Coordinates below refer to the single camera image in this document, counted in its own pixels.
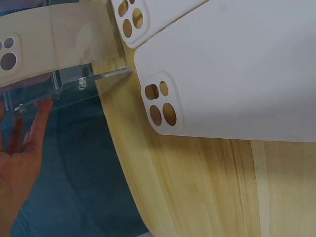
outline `wooden surface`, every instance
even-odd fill
[[[134,50],[126,48],[134,68]],[[162,136],[137,73],[102,106],[127,182],[155,237],[309,237],[316,233],[316,145]]]

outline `wood grain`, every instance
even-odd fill
[[[126,48],[134,68],[134,50]],[[116,151],[156,237],[259,236],[250,142],[172,137],[150,126],[136,72],[107,93],[97,81]]]
[[[155,237],[311,237],[316,144],[157,134],[135,72],[97,86],[137,208]]]
[[[259,141],[251,145],[256,168],[262,170],[266,164],[266,176],[257,175],[266,183],[266,191],[260,192],[265,202],[260,208],[265,212],[261,226],[269,231],[265,236],[315,236],[316,145]]]

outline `white phone case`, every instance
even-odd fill
[[[100,2],[58,4],[0,17],[0,87],[117,54],[108,10]]]
[[[212,0],[147,41],[135,64],[153,128],[315,142],[315,9],[314,0]]]
[[[157,32],[208,0],[112,0],[121,36],[130,48],[136,48]],[[139,9],[143,25],[134,25],[133,12]],[[128,22],[131,35],[126,36],[123,26]]]

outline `metal screw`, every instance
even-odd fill
[[[88,87],[87,78],[79,78],[79,90],[84,90]]]
[[[27,111],[26,111],[26,109],[25,109],[25,108],[21,108],[22,106],[23,106],[23,104],[20,104],[18,107],[16,107],[16,108],[14,109],[14,111],[18,111],[18,112],[19,112],[19,114],[21,114],[21,115],[26,114],[26,113],[27,113]]]

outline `hand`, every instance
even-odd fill
[[[14,123],[6,152],[0,134],[0,235],[5,237],[10,236],[11,226],[40,174],[42,146],[52,101],[46,99],[37,106],[38,113],[23,144],[22,118]],[[3,112],[3,103],[0,103],[0,122]]]

